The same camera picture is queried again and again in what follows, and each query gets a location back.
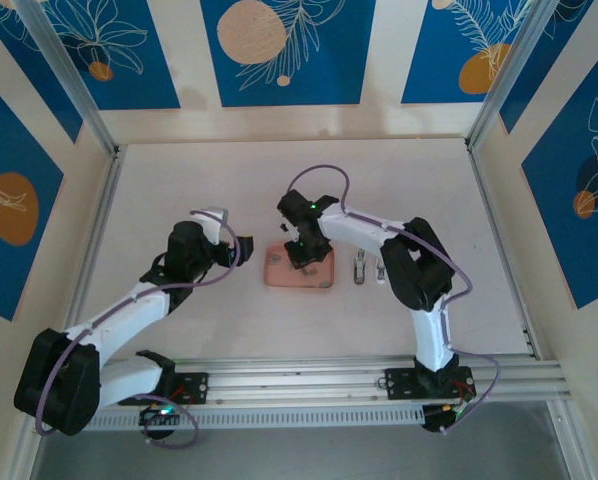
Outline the small metal clip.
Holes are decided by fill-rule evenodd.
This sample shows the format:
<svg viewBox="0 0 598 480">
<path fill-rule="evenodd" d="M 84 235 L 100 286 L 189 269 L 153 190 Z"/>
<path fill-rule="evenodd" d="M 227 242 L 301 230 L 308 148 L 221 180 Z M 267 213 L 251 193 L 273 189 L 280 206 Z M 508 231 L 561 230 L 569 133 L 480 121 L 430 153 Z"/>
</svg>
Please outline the small metal clip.
<svg viewBox="0 0 598 480">
<path fill-rule="evenodd" d="M 353 264 L 353 282 L 355 285 L 363 285 L 366 279 L 366 252 L 358 249 Z M 383 285 L 387 280 L 386 269 L 383 259 L 379 256 L 375 258 L 375 281 Z"/>
</svg>

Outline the pink plastic tray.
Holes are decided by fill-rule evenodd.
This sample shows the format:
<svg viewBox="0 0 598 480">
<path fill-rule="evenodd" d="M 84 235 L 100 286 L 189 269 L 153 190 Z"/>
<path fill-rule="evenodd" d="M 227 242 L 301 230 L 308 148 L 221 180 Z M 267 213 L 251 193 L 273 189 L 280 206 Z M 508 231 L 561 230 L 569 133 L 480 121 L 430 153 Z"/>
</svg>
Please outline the pink plastic tray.
<svg viewBox="0 0 598 480">
<path fill-rule="evenodd" d="M 270 256 L 280 257 L 276 264 L 270 263 Z M 315 270 L 315 275 L 304 276 L 302 269 Z M 266 247 L 264 261 L 264 284 L 271 289 L 302 292 L 326 292 L 335 282 L 335 256 L 330 252 L 322 262 L 312 263 L 295 269 L 282 242 L 273 242 Z"/>
</svg>

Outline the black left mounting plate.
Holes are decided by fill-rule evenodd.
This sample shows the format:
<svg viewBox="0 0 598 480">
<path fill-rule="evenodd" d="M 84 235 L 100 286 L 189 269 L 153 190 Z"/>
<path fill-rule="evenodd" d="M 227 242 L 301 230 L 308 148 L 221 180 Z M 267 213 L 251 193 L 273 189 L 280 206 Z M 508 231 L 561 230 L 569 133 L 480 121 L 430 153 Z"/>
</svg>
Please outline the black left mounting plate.
<svg viewBox="0 0 598 480">
<path fill-rule="evenodd" d="M 209 374 L 205 372 L 176 373 L 168 399 L 179 405 L 204 405 L 208 395 Z"/>
</svg>

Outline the black mounting plate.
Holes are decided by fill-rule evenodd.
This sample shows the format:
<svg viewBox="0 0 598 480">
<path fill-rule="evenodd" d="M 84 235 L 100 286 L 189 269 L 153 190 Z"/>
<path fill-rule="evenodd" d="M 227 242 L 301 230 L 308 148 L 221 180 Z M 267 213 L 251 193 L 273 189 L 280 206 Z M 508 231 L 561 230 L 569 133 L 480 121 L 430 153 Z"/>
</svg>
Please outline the black mounting plate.
<svg viewBox="0 0 598 480">
<path fill-rule="evenodd" d="M 209 374 L 205 372 L 176 373 L 168 399 L 179 405 L 204 405 L 208 395 Z"/>
<path fill-rule="evenodd" d="M 426 373 L 416 368 L 390 368 L 384 371 L 389 400 L 472 400 L 476 387 L 467 366 L 454 372 Z"/>
</svg>

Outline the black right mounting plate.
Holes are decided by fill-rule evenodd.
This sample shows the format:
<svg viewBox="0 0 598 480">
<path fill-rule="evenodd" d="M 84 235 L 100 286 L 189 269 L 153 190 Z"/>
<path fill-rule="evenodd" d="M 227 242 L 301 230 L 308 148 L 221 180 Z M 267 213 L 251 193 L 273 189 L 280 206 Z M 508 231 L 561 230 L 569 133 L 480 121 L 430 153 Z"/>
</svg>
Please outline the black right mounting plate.
<svg viewBox="0 0 598 480">
<path fill-rule="evenodd" d="M 416 368 L 390 368 L 384 371 L 389 400 L 472 400 L 476 387 L 467 366 L 454 372 L 426 373 Z"/>
</svg>

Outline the aluminium side rail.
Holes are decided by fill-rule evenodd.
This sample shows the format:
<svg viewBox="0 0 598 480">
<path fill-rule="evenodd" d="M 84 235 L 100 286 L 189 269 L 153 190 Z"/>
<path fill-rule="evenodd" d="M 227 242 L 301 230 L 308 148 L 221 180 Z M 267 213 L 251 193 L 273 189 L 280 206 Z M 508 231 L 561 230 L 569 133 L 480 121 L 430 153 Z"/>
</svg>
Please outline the aluminium side rail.
<svg viewBox="0 0 598 480">
<path fill-rule="evenodd" d="M 87 242 L 78 264 L 78 275 L 71 287 L 67 306 L 57 324 L 60 330 L 74 326 L 83 311 L 126 150 L 126 145 L 116 146 L 110 165 L 105 171 L 94 214 L 86 230 Z M 0 480 L 29 480 L 40 443 L 34 418 L 18 410 L 15 413 L 17 416 L 13 439 L 6 450 Z"/>
<path fill-rule="evenodd" d="M 472 148 L 468 149 L 468 155 L 493 229 L 506 278 L 513 287 L 516 305 L 522 313 L 524 320 L 523 332 L 525 338 L 530 342 L 530 351 L 536 363 L 539 361 L 554 360 L 554 356 L 542 346 L 540 336 L 532 324 L 528 307 L 521 293 L 520 283 L 510 263 L 508 248 L 502 236 L 501 222 L 497 218 L 493 196 L 490 192 L 483 167 L 480 165 L 477 155 Z M 581 449 L 577 431 L 578 426 L 576 418 L 573 417 L 572 400 L 568 399 L 565 395 L 557 394 L 554 399 L 548 399 L 545 403 L 559 450 L 568 471 L 569 480 L 590 480 L 587 458 Z"/>
</svg>

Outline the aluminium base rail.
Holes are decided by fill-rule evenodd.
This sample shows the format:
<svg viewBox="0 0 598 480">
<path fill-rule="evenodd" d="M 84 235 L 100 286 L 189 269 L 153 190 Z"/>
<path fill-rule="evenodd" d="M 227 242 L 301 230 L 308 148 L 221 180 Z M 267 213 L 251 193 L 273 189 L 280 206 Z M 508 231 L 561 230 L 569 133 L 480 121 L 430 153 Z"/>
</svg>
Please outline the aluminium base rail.
<svg viewBox="0 0 598 480">
<path fill-rule="evenodd" d="M 487 397 L 491 402 L 571 399 L 556 360 L 528 355 L 497 355 L 501 373 Z M 388 368 L 413 365 L 411 356 L 359 356 L 308 359 L 182 360 L 182 372 L 209 374 L 208 403 L 222 406 L 385 403 L 379 379 Z"/>
</svg>

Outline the aluminium frame post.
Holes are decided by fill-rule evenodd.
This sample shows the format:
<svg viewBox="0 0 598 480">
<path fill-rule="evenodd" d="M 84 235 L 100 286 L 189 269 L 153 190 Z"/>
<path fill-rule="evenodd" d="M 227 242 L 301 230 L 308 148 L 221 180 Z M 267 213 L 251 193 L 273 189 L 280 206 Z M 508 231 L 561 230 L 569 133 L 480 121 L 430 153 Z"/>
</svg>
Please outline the aluminium frame post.
<svg viewBox="0 0 598 480">
<path fill-rule="evenodd" d="M 42 7 L 36 0 L 12 0 L 12 2 L 71 103 L 90 128 L 103 151 L 109 158 L 115 160 L 119 147 L 113 140 L 78 69 Z"/>
<path fill-rule="evenodd" d="M 521 25 L 503 65 L 485 97 L 475 122 L 465 136 L 465 144 L 469 153 L 476 150 L 491 124 L 498 118 L 499 110 L 541 37 L 556 1 L 532 1 L 528 16 Z"/>
</svg>

